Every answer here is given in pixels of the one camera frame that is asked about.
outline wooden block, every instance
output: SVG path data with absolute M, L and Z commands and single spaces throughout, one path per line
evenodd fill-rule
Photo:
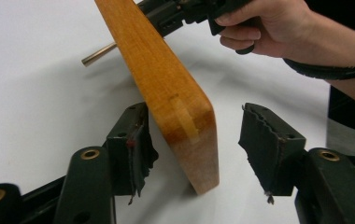
M 163 137 L 198 194 L 219 184 L 212 104 L 132 0 L 95 0 Z

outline wooden board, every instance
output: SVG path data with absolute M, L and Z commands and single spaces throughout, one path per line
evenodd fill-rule
M 95 0 L 163 137 L 198 194 L 219 184 L 212 104 L 132 0 Z

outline finger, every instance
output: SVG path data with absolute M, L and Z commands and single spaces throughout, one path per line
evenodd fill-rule
M 247 49 L 248 47 L 254 45 L 254 40 L 236 40 L 225 36 L 220 38 L 220 43 L 229 49 Z
M 228 26 L 220 35 L 235 40 L 258 40 L 262 37 L 259 28 L 240 25 Z
M 221 26 L 232 26 L 250 18 L 261 16 L 261 12 L 265 7 L 265 4 L 262 4 L 262 2 L 262 0 L 250 1 L 248 4 L 233 12 L 221 15 L 215 19 L 215 22 Z

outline white background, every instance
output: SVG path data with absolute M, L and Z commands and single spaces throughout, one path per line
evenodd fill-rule
M 307 138 L 306 149 L 324 147 L 329 86 L 281 59 L 235 54 L 206 21 L 165 41 L 214 106 L 220 185 L 196 196 L 150 116 L 160 158 L 141 198 L 128 206 L 130 197 L 117 197 L 118 223 L 298 223 L 295 193 L 269 205 L 237 144 L 241 107 L 266 106 Z M 0 1 L 0 183 L 24 194 L 65 175 L 74 152 L 102 145 L 123 110 L 143 101 L 117 49 L 81 64 L 110 42 L 93 1 Z

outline hand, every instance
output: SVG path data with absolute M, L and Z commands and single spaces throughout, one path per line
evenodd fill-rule
M 216 22 L 226 26 L 220 33 L 223 46 L 245 49 L 254 44 L 254 53 L 286 57 L 295 50 L 296 42 L 309 35 L 311 14 L 303 0 L 252 0 Z M 254 27 L 238 25 L 251 18 Z

